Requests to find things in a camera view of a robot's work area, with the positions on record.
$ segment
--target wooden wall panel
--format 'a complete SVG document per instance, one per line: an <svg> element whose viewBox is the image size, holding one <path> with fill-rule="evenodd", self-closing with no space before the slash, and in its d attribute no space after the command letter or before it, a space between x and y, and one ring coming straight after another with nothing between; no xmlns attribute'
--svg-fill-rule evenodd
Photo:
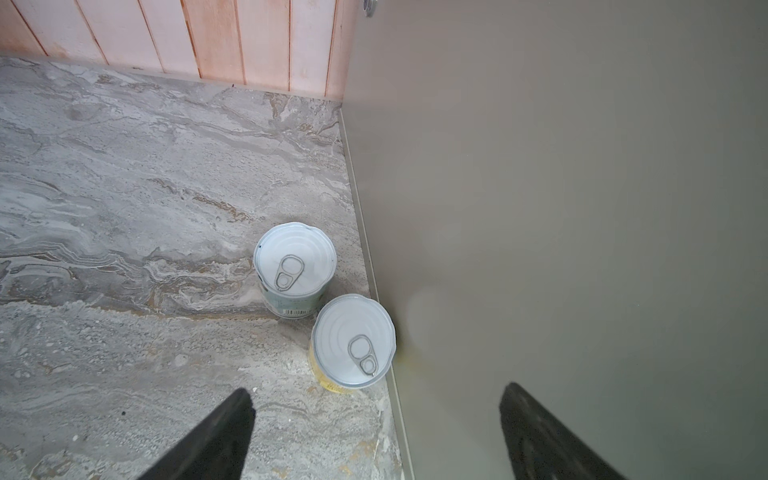
<svg viewBox="0 0 768 480"><path fill-rule="evenodd" d="M326 91L335 0L292 0L290 90L297 94Z"/></svg>
<svg viewBox="0 0 768 480"><path fill-rule="evenodd" d="M50 56L106 63L75 0L15 0L15 3Z"/></svg>
<svg viewBox="0 0 768 480"><path fill-rule="evenodd" d="M11 0L0 0L0 51L27 55L45 55Z"/></svg>
<svg viewBox="0 0 768 480"><path fill-rule="evenodd" d="M290 0L237 0L248 85L288 90Z"/></svg>
<svg viewBox="0 0 768 480"><path fill-rule="evenodd" d="M360 13L359 0L336 0L336 15L333 19L331 55L328 60L328 82L326 97L341 100L346 87L346 72L355 38L355 24Z"/></svg>
<svg viewBox="0 0 768 480"><path fill-rule="evenodd" d="M200 77L179 0L139 0L165 73Z"/></svg>
<svg viewBox="0 0 768 480"><path fill-rule="evenodd" d="M200 76L244 84L235 0L184 0Z"/></svg>
<svg viewBox="0 0 768 480"><path fill-rule="evenodd" d="M77 0L110 65L162 71L137 0Z"/></svg>
<svg viewBox="0 0 768 480"><path fill-rule="evenodd" d="M360 0L0 0L0 50L340 100Z"/></svg>

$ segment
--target can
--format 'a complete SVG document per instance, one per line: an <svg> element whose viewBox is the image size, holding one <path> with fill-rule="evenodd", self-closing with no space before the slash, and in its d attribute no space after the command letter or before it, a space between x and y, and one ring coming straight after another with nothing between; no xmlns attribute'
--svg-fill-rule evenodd
<svg viewBox="0 0 768 480"><path fill-rule="evenodd" d="M319 228L283 223L261 237L253 267L267 308L283 318L299 319L317 311L336 272L336 249Z"/></svg>
<svg viewBox="0 0 768 480"><path fill-rule="evenodd" d="M326 390L351 393L386 375L395 348L395 326L384 307L350 293L320 310L312 328L310 367Z"/></svg>

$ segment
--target yellow can label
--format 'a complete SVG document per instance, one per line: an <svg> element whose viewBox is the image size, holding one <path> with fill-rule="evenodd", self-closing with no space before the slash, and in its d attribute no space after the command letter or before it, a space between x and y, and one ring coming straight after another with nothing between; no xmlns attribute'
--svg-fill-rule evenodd
<svg viewBox="0 0 768 480"><path fill-rule="evenodd" d="M329 392L333 393L352 393L354 390L347 389L342 387L341 385L335 384L331 379L329 379L325 373L320 369L320 366L317 365L317 360L315 359L315 352L312 348L312 340L310 340L310 351L309 351L309 357L310 357L310 368L312 369L312 373L315 374L315 378L320 383L321 386L323 386L324 389L328 390Z"/></svg>

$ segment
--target gray marble tile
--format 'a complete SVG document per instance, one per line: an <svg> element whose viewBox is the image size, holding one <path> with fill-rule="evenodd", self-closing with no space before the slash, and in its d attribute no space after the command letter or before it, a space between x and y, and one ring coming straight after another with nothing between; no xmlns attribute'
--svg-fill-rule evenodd
<svg viewBox="0 0 768 480"><path fill-rule="evenodd" d="M303 221L368 293L337 111L0 58L0 478L133 478L239 386L244 478L401 477L386 384L319 387L250 260Z"/></svg>

